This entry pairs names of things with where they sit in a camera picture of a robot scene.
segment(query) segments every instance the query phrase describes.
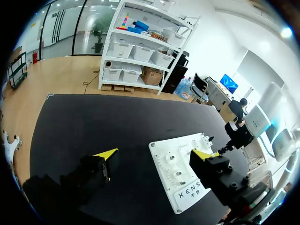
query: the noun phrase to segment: blue object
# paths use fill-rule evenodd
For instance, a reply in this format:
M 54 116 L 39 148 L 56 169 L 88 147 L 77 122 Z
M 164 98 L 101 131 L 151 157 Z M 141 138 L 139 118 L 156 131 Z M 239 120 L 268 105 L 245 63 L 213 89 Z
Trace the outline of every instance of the blue object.
M 220 80 L 221 84 L 223 84 L 230 93 L 234 93 L 235 90 L 239 87 L 236 82 L 234 82 L 227 74 L 225 74 Z
M 138 20 L 135 22 L 135 28 L 147 31 L 149 26 Z
M 180 92 L 183 90 L 183 88 L 184 88 L 184 86 L 185 86 L 186 83 L 187 83 L 187 80 L 183 76 L 183 78 L 181 79 L 180 83 L 177 85 L 177 88 L 175 89 L 174 93 L 176 95 L 179 95 Z
M 127 30 L 130 32 L 138 33 L 138 34 L 140 34 L 142 32 L 141 29 L 137 29 L 137 28 L 133 28 L 133 27 L 128 27 Z
M 184 100 L 188 100 L 192 94 L 191 91 L 191 77 L 188 79 L 187 83 L 184 85 L 183 90 L 180 93 L 180 97 Z

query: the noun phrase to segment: black table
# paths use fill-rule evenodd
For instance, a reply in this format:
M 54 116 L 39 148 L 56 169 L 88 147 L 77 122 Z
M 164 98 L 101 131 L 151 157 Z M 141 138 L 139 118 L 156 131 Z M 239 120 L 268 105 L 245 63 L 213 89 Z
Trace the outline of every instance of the black table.
M 79 159 L 119 148 L 115 176 L 80 210 L 113 224 L 216 224 L 226 213 L 210 191 L 190 209 L 174 214 L 148 144 L 204 132 L 216 152 L 229 141 L 225 122 L 208 105 L 137 97 L 54 95 L 46 100 L 34 131 L 30 175 L 59 177 Z M 225 154 L 241 175 L 247 162 L 238 150 Z

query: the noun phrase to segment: shelving unit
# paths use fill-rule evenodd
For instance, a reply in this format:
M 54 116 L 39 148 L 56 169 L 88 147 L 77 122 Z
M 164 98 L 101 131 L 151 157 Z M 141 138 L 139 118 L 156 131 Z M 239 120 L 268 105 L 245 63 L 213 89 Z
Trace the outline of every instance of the shelving unit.
M 143 19 L 146 17 L 146 24 L 149 26 L 150 30 L 162 30 L 162 29 L 172 29 L 173 31 L 179 30 L 180 27 L 185 27 L 186 30 L 183 33 L 189 32 L 189 35 L 185 39 L 183 45 L 181 48 L 179 46 L 173 46 L 169 43 L 166 43 L 164 41 L 155 39 L 153 37 L 149 37 L 143 34 L 137 34 L 133 33 L 127 30 L 118 30 L 116 29 L 118 26 L 122 25 L 122 21 L 124 20 L 127 13 L 129 13 L 129 19 L 127 20 L 127 26 L 131 23 L 128 21 L 133 20 L 140 20 L 143 21 Z M 178 62 L 180 56 L 182 55 L 188 41 L 190 40 L 191 36 L 193 35 L 196 27 L 198 26 L 200 22 L 201 17 L 198 18 L 197 22 L 194 25 L 189 24 L 188 22 L 182 20 L 179 17 L 176 17 L 174 15 L 171 15 L 170 13 L 163 11 L 159 8 L 156 8 L 154 6 L 135 1 L 135 0 L 122 0 L 118 8 L 112 18 L 112 22 L 110 25 L 110 28 L 108 30 L 105 45 L 103 49 L 103 55 L 100 65 L 100 74 L 99 74 L 99 89 L 101 89 L 102 84 L 114 84 L 114 85 L 123 85 L 123 86 L 131 86 L 131 87 L 140 87 L 140 88 L 148 88 L 153 90 L 158 90 L 158 94 L 161 93 L 162 89 L 165 86 L 165 83 L 167 82 L 168 78 L 170 77 L 170 74 L 172 73 L 176 63 Z M 165 68 L 156 65 L 151 59 L 148 62 L 143 62 L 139 60 L 135 60 L 131 55 L 129 58 L 119 58 L 119 57 L 113 57 L 112 56 L 112 49 L 111 49 L 111 41 L 113 37 L 117 35 L 118 37 L 122 37 L 122 39 L 132 39 L 134 42 L 147 42 L 147 45 L 153 45 L 153 46 L 159 46 L 160 50 L 175 50 L 178 53 L 177 57 L 175 58 L 173 64 L 171 65 L 171 68 Z M 105 61 L 117 61 L 117 62 L 123 62 L 123 63 L 130 63 L 130 64 L 136 64 L 140 66 L 145 67 L 151 67 L 163 70 L 167 72 L 166 77 L 163 76 L 162 85 L 161 86 L 153 86 L 153 85 L 146 85 L 141 77 L 139 77 L 138 81 L 136 83 L 127 83 L 122 81 L 122 75 L 120 76 L 118 81 L 108 81 L 103 80 L 103 74 L 104 74 L 104 65 Z
M 109 50 L 107 52 L 105 60 L 137 64 L 137 65 L 141 65 L 141 66 L 145 66 L 145 67 L 152 67 L 152 68 L 155 68 L 155 69 L 161 69 L 161 70 L 166 71 L 166 72 L 170 71 L 170 69 L 168 69 L 166 67 L 161 67 L 161 66 L 156 65 L 151 59 L 148 62 L 143 62 L 143 61 L 135 60 L 131 55 L 127 59 L 126 58 L 113 57 L 111 50 Z
M 25 56 L 25 62 L 22 62 L 22 56 Z M 21 60 L 21 64 L 13 70 L 13 65 Z M 16 79 L 15 76 L 18 74 L 18 72 L 22 70 L 22 74 Z M 20 54 L 10 65 L 7 70 L 7 75 L 9 78 L 9 83 L 11 89 L 15 90 L 19 87 L 19 85 L 22 83 L 22 81 L 27 77 L 27 65 L 26 65 L 26 52 L 23 52 Z

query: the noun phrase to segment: potted plant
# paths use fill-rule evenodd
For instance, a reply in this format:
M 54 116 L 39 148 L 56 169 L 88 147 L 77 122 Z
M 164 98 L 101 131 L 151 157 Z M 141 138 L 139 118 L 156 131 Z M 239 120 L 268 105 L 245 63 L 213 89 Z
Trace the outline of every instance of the potted plant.
M 95 43 L 95 46 L 92 47 L 95 49 L 95 53 L 100 53 L 103 43 L 101 42 L 102 40 L 102 35 L 103 33 L 107 33 L 109 26 L 111 24 L 111 21 L 113 19 L 113 13 L 106 13 L 103 15 L 101 18 L 97 19 L 93 26 L 91 33 L 95 36 L 98 37 L 98 42 Z

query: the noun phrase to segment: white storage bin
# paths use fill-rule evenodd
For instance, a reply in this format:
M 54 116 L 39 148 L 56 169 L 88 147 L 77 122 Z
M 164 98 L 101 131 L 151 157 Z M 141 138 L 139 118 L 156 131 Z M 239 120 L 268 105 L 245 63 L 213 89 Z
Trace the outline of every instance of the white storage bin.
M 155 52 L 155 50 L 143 44 L 135 45 L 132 51 L 133 58 L 143 62 L 148 62 L 151 55 Z
M 163 54 L 160 51 L 155 51 L 152 55 L 152 60 L 156 65 L 166 68 L 170 65 L 173 59 L 175 59 L 173 56 Z
M 173 30 L 163 29 L 163 36 L 167 38 L 167 43 L 176 47 L 179 47 L 182 41 L 184 40 L 183 36 L 181 36 Z
M 119 58 L 128 58 L 133 46 L 133 44 L 127 42 L 126 40 L 116 39 L 113 41 L 112 56 Z
M 142 74 L 142 70 L 139 66 L 124 64 L 123 66 L 123 82 L 135 83 Z
M 123 70 L 123 64 L 120 62 L 112 62 L 112 67 L 104 68 L 103 80 L 117 81 L 120 77 L 120 73 Z

